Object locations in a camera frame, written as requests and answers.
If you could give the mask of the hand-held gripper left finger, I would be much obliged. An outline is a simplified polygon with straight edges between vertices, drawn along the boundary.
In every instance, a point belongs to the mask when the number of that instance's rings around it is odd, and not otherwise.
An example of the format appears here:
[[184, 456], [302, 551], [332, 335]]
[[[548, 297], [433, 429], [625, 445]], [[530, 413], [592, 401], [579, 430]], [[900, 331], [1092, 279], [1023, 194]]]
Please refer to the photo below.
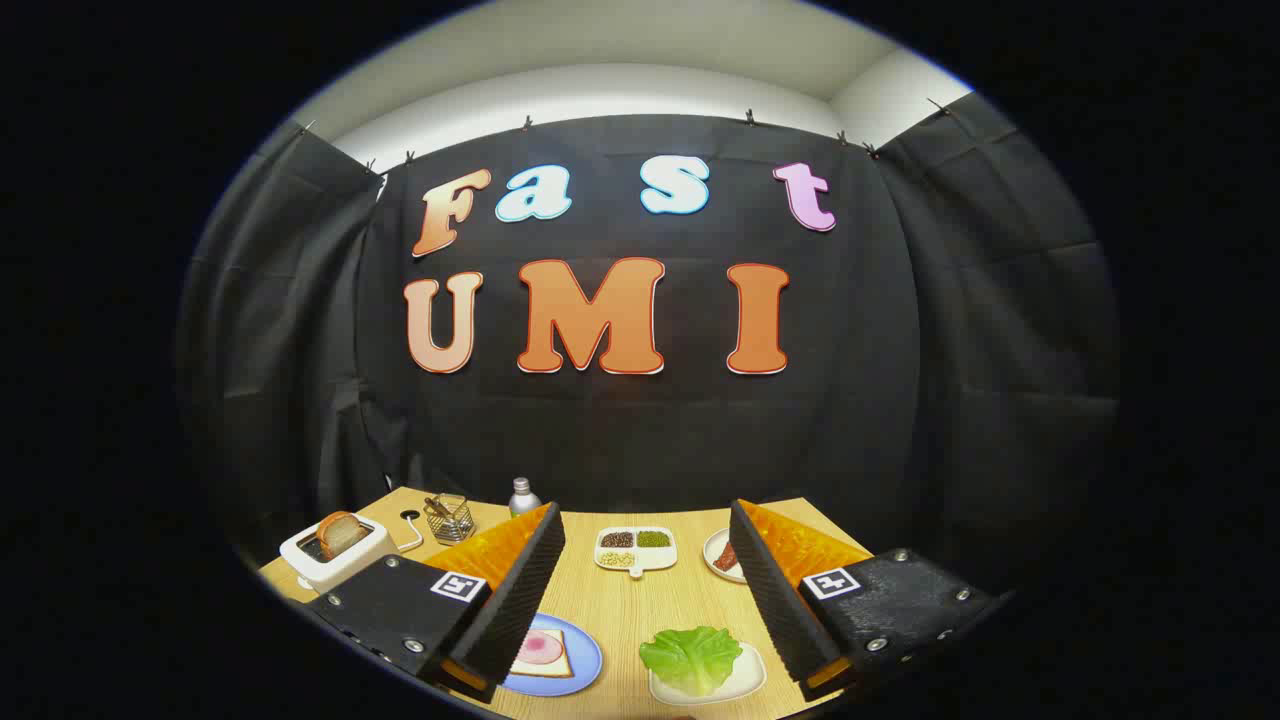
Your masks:
[[324, 626], [428, 684], [492, 701], [564, 547], [544, 503], [424, 562], [389, 553], [306, 602]]

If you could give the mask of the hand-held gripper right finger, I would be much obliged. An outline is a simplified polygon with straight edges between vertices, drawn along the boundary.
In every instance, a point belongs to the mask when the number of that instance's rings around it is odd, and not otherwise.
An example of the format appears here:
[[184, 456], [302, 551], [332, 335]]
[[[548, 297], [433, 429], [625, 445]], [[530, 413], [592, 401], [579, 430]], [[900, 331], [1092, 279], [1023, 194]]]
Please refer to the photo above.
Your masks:
[[730, 543], [808, 701], [888, 685], [1002, 605], [914, 550], [873, 555], [741, 498], [730, 506]]

